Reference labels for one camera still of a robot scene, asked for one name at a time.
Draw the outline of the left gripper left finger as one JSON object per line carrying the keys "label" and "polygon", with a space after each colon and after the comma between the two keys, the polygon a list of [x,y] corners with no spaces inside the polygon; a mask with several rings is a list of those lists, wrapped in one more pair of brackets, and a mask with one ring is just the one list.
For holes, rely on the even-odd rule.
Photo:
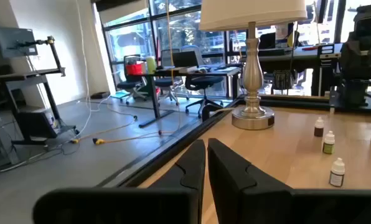
{"label": "left gripper left finger", "polygon": [[194,142],[147,188],[66,188],[35,203],[34,224],[199,224],[205,144]]}

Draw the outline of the small white-capped dropper bottle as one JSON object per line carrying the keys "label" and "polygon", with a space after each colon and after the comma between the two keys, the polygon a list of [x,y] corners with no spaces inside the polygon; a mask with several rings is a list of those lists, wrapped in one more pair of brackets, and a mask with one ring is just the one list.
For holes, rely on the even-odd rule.
{"label": "small white-capped dropper bottle", "polygon": [[342,187],[345,176],[345,164],[342,158],[338,157],[333,163],[329,176],[329,183],[335,187]]}

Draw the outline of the small green dropper bottle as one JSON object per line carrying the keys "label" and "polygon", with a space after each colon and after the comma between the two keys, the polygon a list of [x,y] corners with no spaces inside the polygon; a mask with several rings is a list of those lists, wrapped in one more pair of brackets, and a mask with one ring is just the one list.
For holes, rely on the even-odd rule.
{"label": "small green dropper bottle", "polygon": [[322,143],[322,152],[325,154],[332,154],[334,152],[335,135],[329,131],[325,136]]}

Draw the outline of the small brown dropper bottle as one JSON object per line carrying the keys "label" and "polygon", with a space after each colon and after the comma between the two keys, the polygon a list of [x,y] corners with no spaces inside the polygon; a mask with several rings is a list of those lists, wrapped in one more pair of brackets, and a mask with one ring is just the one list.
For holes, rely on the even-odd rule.
{"label": "small brown dropper bottle", "polygon": [[323,137],[324,133],[324,120],[321,117],[318,117],[314,124],[314,136]]}

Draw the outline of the black office chair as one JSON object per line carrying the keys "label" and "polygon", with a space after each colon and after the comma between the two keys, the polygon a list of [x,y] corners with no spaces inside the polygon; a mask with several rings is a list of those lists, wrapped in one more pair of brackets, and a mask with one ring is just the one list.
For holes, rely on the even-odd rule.
{"label": "black office chair", "polygon": [[[160,59],[162,68],[172,66],[170,50],[162,50]],[[157,80],[155,80],[156,87],[159,87],[162,93],[162,95],[157,98],[158,105],[160,106],[161,101],[169,98],[171,101],[175,101],[176,106],[179,106],[179,101],[174,95],[174,89],[181,86],[183,83],[184,82],[181,77],[174,77],[173,80],[171,77],[158,78]]]}
{"label": "black office chair", "polygon": [[144,93],[141,93],[139,90],[144,86],[143,78],[140,76],[132,76],[129,74],[127,69],[128,65],[136,65],[137,61],[141,59],[140,54],[133,54],[124,56],[124,77],[125,81],[120,81],[116,86],[120,90],[125,90],[128,92],[127,95],[120,97],[120,102],[123,102],[125,98],[126,105],[129,105],[130,98],[141,98],[144,101],[147,100]]}
{"label": "black office chair", "polygon": [[188,90],[197,91],[197,90],[203,90],[204,96],[201,100],[193,102],[185,107],[185,112],[189,113],[189,107],[199,104],[200,108],[198,110],[198,118],[202,117],[202,110],[203,108],[208,105],[216,105],[218,108],[223,108],[223,101],[220,101],[220,103],[216,103],[215,101],[212,101],[207,98],[206,89],[209,87],[214,86],[215,84],[218,84],[223,81],[223,77],[221,76],[207,76],[206,73],[208,72],[207,68],[204,68],[205,65],[204,60],[202,58],[202,53],[198,46],[196,45],[185,45],[181,47],[181,52],[193,52],[195,56],[192,56],[192,59],[196,59],[196,62],[198,64],[199,70],[202,70],[203,75],[202,76],[187,76],[185,79],[185,87]]}

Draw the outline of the silver lamp with white shade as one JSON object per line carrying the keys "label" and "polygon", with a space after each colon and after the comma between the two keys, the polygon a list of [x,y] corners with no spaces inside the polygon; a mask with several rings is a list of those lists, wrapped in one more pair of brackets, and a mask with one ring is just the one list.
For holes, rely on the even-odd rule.
{"label": "silver lamp with white shade", "polygon": [[258,59],[256,28],[301,21],[307,18],[305,0],[202,0],[199,29],[203,31],[248,31],[247,60],[243,86],[245,106],[232,111],[232,124],[240,129],[267,129],[275,123],[275,113],[260,106],[258,90],[263,74]]}

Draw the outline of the black flat box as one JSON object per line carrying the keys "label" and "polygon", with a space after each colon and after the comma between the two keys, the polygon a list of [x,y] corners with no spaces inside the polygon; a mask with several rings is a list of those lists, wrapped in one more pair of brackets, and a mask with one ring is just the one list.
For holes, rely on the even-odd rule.
{"label": "black flat box", "polygon": [[99,100],[99,99],[104,99],[104,98],[107,98],[110,96],[110,92],[98,92],[98,93],[94,93],[90,96],[91,99],[93,100]]}

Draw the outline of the red box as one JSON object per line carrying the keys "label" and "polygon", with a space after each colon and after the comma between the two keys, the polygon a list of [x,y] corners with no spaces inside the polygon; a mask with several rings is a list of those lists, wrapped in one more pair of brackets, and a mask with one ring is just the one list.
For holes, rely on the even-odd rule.
{"label": "red box", "polygon": [[125,69],[128,75],[142,75],[144,73],[144,64],[127,64]]}

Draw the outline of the green cup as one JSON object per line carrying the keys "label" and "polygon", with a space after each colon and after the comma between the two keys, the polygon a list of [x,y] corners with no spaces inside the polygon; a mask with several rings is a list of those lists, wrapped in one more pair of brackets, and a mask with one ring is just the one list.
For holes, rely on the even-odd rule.
{"label": "green cup", "polygon": [[149,74],[153,74],[156,71],[156,59],[153,56],[146,57],[147,71]]}

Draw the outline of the dark long desk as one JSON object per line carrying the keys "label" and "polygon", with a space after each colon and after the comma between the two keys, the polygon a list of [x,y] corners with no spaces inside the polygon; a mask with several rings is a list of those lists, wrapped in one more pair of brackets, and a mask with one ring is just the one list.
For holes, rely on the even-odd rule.
{"label": "dark long desk", "polygon": [[[336,68],[337,59],[340,57],[342,43],[324,45],[320,49],[305,50],[306,47],[298,47],[294,52],[284,55],[259,56],[261,69],[271,73],[274,70],[289,70],[290,68],[301,73],[307,69],[313,69],[312,73],[312,96],[324,96],[330,89],[331,68]],[[334,59],[335,65],[323,67],[321,57],[329,54],[327,59]]]}

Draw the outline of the small black monitor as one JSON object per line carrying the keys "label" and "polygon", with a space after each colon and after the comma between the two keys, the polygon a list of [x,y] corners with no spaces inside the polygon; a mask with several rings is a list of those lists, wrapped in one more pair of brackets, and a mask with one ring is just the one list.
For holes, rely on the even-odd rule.
{"label": "small black monitor", "polygon": [[262,34],[260,36],[259,49],[273,49],[275,48],[275,33]]}

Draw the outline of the black rolling workstation cart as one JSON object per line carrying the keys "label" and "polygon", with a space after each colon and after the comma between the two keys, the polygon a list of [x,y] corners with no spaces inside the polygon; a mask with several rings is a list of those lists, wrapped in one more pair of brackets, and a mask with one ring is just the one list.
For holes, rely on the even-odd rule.
{"label": "black rolling workstation cart", "polygon": [[[16,101],[12,95],[13,90],[25,88],[27,86],[42,84],[45,88],[47,98],[50,104],[50,109],[52,110],[54,120],[57,122],[57,129],[54,131],[57,133],[57,137],[67,131],[71,131],[74,134],[78,135],[79,130],[75,125],[66,125],[59,114],[57,105],[53,98],[47,75],[49,74],[61,74],[65,75],[63,68],[53,68],[46,70],[38,70],[29,73],[13,73],[8,75],[0,75],[0,89],[6,94],[6,99],[11,107],[12,114],[16,119],[16,114],[21,112],[17,107]],[[35,146],[44,146],[46,145],[46,140],[55,139],[55,138],[39,138],[39,137],[24,137],[22,140],[12,140],[13,145],[35,145]]]}

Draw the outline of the red flat item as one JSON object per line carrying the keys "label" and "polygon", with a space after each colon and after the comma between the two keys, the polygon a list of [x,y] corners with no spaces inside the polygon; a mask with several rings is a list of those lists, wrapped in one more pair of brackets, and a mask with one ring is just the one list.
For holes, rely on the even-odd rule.
{"label": "red flat item", "polygon": [[303,51],[312,51],[312,50],[317,50],[319,47],[325,47],[326,45],[312,45],[312,46],[304,46],[302,47]]}

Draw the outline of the roller window blind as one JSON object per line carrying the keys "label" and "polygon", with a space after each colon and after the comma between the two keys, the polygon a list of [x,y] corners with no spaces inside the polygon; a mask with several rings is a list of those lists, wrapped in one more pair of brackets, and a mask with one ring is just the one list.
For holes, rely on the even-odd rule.
{"label": "roller window blind", "polygon": [[147,0],[94,0],[102,23],[146,9]]}

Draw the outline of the black aluminium table frame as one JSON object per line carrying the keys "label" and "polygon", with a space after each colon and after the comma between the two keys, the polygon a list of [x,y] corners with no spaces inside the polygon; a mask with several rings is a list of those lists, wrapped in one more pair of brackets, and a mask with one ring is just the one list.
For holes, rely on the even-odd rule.
{"label": "black aluminium table frame", "polygon": [[[329,111],[333,110],[340,113],[362,114],[371,116],[371,95],[367,96],[367,106],[347,106],[339,99],[337,93],[332,93],[327,98],[306,98],[284,95],[265,95],[261,97],[261,105],[275,108],[296,108],[305,110]],[[207,109],[202,116],[202,123],[196,126],[183,137],[174,134],[173,139],[164,141],[160,147],[148,151],[137,157],[130,164],[124,166],[112,175],[100,182],[97,187],[113,185],[120,187],[122,185],[135,186],[144,182],[152,173],[161,168],[165,163],[178,155],[183,149],[194,142],[203,133],[209,130],[213,125],[223,119],[227,112],[217,111],[213,114],[211,109]]]}

